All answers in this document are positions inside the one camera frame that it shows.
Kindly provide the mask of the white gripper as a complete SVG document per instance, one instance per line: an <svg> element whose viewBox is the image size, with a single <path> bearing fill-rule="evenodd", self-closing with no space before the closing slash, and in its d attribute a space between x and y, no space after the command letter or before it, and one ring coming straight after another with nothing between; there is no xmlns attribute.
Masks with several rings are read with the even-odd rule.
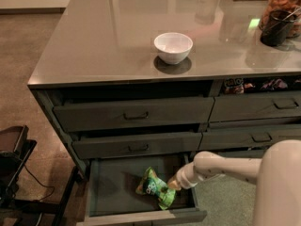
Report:
<svg viewBox="0 0 301 226"><path fill-rule="evenodd" d="M198 174L195 170L195 166L193 163L189 163L181 167L176 173L176 177L172 176L167 185L169 187L175 187L174 189L177 191L181 191L182 188L189 189L191 187L196 186L200 182Z"/></svg>

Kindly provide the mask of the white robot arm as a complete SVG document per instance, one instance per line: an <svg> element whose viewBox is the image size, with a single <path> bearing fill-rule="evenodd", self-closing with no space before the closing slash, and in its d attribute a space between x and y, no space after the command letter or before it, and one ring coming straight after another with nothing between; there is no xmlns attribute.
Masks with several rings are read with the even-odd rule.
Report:
<svg viewBox="0 0 301 226"><path fill-rule="evenodd" d="M253 226L301 226L301 141L290 139L272 145L261 158L231 158L197 153L167 185L189 189L225 174L256 186Z"/></svg>

